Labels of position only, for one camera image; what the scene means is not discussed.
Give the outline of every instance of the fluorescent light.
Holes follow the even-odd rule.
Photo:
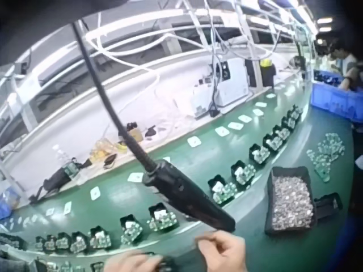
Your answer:
[[[222,10],[215,10],[215,9],[210,9],[210,15],[211,16],[221,16],[224,12]],[[197,16],[208,16],[208,10],[206,10],[205,8],[198,8],[195,11],[195,15]]]
[[[290,34],[290,35],[294,35],[294,32],[293,31],[291,31],[291,30],[289,30],[288,28],[286,28],[286,27],[283,27],[283,26],[281,26],[281,25],[279,25],[279,24],[274,24],[273,25],[274,27],[275,27],[275,29],[277,29],[278,31],[283,31],[283,32],[285,32],[285,33],[288,33],[288,34]]]
[[[311,20],[309,14],[304,9],[304,7],[298,6],[296,8],[296,10],[299,13],[299,15],[301,16],[301,18],[305,21],[305,23],[307,24],[307,26],[309,27],[309,29],[313,33],[313,35],[316,36],[316,34],[318,34],[318,30],[317,30],[315,24],[313,23],[313,21]]]
[[[73,49],[77,48],[75,46],[75,43],[76,42],[73,41],[70,44],[63,46],[62,48],[59,48],[53,54],[47,56],[46,59],[44,59],[37,66],[34,67],[34,69],[32,70],[32,73],[34,73],[38,77],[41,73],[43,73],[49,67],[51,67],[53,64],[55,64],[57,61],[59,61],[62,57],[66,56]]]
[[[316,21],[318,24],[328,24],[333,22],[333,18],[321,18],[318,21]]]
[[[273,34],[276,34],[277,32],[276,32],[276,28],[275,28],[275,26],[273,25],[273,23],[270,23],[270,30],[271,30],[271,32],[273,33]]]
[[[279,9],[281,20],[284,24],[290,23],[290,14],[283,8]]]
[[[170,18],[184,15],[184,10],[176,9],[176,10],[160,10],[160,11],[153,11],[147,12],[139,15],[135,15],[129,18],[120,19],[114,21],[109,24],[105,24],[100,28],[92,30],[86,34],[86,39],[92,40],[96,39],[101,35],[105,35],[107,33],[116,31],[118,29],[129,27],[137,23],[144,23],[146,21],[157,20],[162,18]]]
[[[331,27],[320,27],[319,31],[320,32],[329,32],[329,31],[331,31]]]
[[[280,9],[280,6],[271,0],[265,0],[264,3],[267,3],[276,9]]]
[[[250,17],[250,21],[255,24],[261,24],[263,26],[268,26],[270,24],[269,20],[266,20],[266,19],[263,19],[260,17],[255,17],[255,16]]]
[[[246,7],[250,7],[255,10],[261,9],[258,0],[240,0],[240,2],[242,5],[244,5]]]
[[[297,7],[299,6],[299,1],[298,0],[289,0],[290,4],[297,9]]]

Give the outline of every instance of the finger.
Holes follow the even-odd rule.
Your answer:
[[[119,272],[133,272],[135,268],[142,265],[144,262],[146,262],[148,259],[148,256],[145,254],[135,255],[127,258],[123,261]]]
[[[217,231],[211,234],[211,238],[224,250],[230,248],[242,248],[245,246],[244,238],[234,236],[225,231]]]
[[[214,240],[214,238],[213,238],[213,234],[214,234],[215,232],[213,232],[213,231],[208,231],[208,232],[206,232],[206,233],[204,233],[204,234],[202,234],[202,235],[198,235],[196,238],[195,238],[195,240],[198,242],[199,240],[209,240],[209,241],[213,241]]]
[[[220,262],[221,255],[216,245],[209,240],[198,241],[198,248],[205,258],[208,267],[217,267]]]
[[[131,251],[128,251],[123,254],[115,255],[107,260],[104,271],[105,272],[119,271],[122,263],[127,258],[129,258],[130,256],[133,256],[133,255],[138,255],[138,254],[142,254],[142,252],[140,250],[131,250]]]
[[[139,267],[135,269],[135,272],[153,272],[162,260],[162,256],[152,256],[152,258],[148,258],[146,262],[140,264]]]

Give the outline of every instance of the workbench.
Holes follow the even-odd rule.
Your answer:
[[[208,180],[220,174],[227,181],[231,181],[231,165],[237,160],[250,163],[249,148],[254,143],[261,145],[263,136],[280,124],[281,118],[293,104],[301,107],[302,121],[298,123],[283,149],[277,155],[271,156],[263,168],[258,169],[251,188],[244,194],[239,194],[224,209],[237,221],[235,234],[246,239],[249,271],[322,271],[334,252],[336,239],[347,217],[354,163],[351,124],[341,117],[311,107],[310,86],[303,88],[302,82],[295,77],[278,86],[281,87],[280,90],[277,90],[278,87],[261,94],[230,113],[158,148],[150,156],[153,159],[170,157],[172,164],[207,192]],[[272,93],[276,97],[266,97]],[[267,103],[267,107],[259,108],[255,105],[256,102]],[[257,108],[264,112],[263,116],[254,115],[253,109]],[[215,128],[227,128],[230,122],[242,123],[238,119],[242,114],[250,116],[252,121],[244,124],[240,131],[228,129],[229,135],[218,136]],[[338,133],[345,145],[345,154],[331,167],[331,179],[328,183],[318,177],[306,155],[307,150],[316,150],[318,142],[324,139],[326,133]],[[187,142],[192,136],[199,137],[201,145],[192,148]],[[303,234],[279,238],[265,235],[264,223],[268,206],[265,186],[272,166],[306,166],[311,177],[313,197],[319,198],[337,192],[341,197],[343,210],[338,216],[319,222],[315,228]],[[150,218],[148,207],[162,200],[141,183],[128,182],[127,179],[133,172],[143,172],[136,161],[115,168],[38,205],[16,210],[11,217],[15,224],[9,234],[19,235],[29,244],[25,252],[9,249],[9,253],[25,260],[40,257],[59,265],[70,261],[72,265],[82,265],[86,271],[90,271],[91,263],[105,261],[111,255],[130,249],[120,246],[122,230],[119,219],[133,214],[146,232],[143,242],[135,248],[173,256],[181,271],[205,271],[204,260],[196,249],[194,238],[211,228],[200,222],[190,222],[181,213],[170,208],[176,213],[180,226],[162,235],[151,233],[146,224]],[[96,186],[99,187],[101,195],[92,201],[90,191]],[[71,213],[63,215],[64,205],[69,201],[72,201]],[[52,208],[54,213],[46,216],[47,210]],[[34,215],[37,215],[35,222],[31,220]],[[22,217],[21,224],[18,224],[19,217]],[[23,221],[27,217],[30,220],[24,226]],[[8,227],[11,224],[10,218],[0,224]],[[77,256],[48,256],[34,249],[36,236],[45,238],[48,234],[57,236],[59,232],[71,234],[74,231],[87,234],[90,228],[98,225],[110,232],[116,249]]]

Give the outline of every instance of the black device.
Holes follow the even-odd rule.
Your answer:
[[[110,155],[104,160],[104,169],[110,169],[113,167],[115,160],[116,160],[117,154]]]
[[[143,183],[154,188],[160,193],[171,206],[186,215],[203,221],[204,223],[224,231],[235,230],[235,220],[216,203],[214,203],[189,177],[165,160],[155,162],[141,148],[137,141],[127,132],[115,112],[104,87],[96,73],[95,64],[88,55],[88,51],[83,43],[81,33],[77,24],[72,23],[73,32],[78,42],[78,46],[85,59],[88,72],[90,73],[97,92],[104,104],[119,135],[124,139],[125,144],[141,163],[146,171]]]

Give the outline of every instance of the plastic bottle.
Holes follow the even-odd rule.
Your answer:
[[[53,146],[53,150],[56,152],[57,159],[61,163],[64,172],[71,178],[71,180],[75,180],[79,173],[79,168],[73,163],[71,158],[60,149],[59,145],[56,144]]]

